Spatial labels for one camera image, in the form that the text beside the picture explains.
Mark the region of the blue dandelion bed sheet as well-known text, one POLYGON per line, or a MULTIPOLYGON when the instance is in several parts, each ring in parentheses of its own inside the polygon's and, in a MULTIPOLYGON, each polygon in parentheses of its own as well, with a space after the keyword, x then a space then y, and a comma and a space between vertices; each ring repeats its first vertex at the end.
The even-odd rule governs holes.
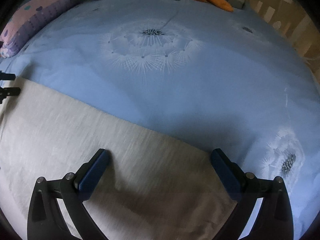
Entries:
POLYGON ((282 176, 299 239, 319 211, 319 86, 253 10, 192 0, 86 1, 1 70, 282 176))

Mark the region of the purple pink folded quilt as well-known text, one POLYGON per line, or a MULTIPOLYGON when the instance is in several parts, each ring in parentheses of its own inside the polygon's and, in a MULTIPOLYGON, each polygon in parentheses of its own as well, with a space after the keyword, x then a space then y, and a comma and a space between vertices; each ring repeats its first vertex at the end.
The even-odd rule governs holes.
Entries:
POLYGON ((15 56, 42 28, 77 3, 76 0, 30 0, 22 5, 1 33, 1 57, 15 56))

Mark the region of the light grey pants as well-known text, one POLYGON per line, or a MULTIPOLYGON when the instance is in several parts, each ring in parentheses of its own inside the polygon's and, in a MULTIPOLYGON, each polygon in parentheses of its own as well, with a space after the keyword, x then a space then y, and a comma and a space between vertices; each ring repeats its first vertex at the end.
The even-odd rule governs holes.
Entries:
POLYGON ((76 180, 76 200, 109 239, 212 239, 235 208, 208 153, 38 83, 1 105, 1 175, 14 228, 27 235, 35 185, 76 180))

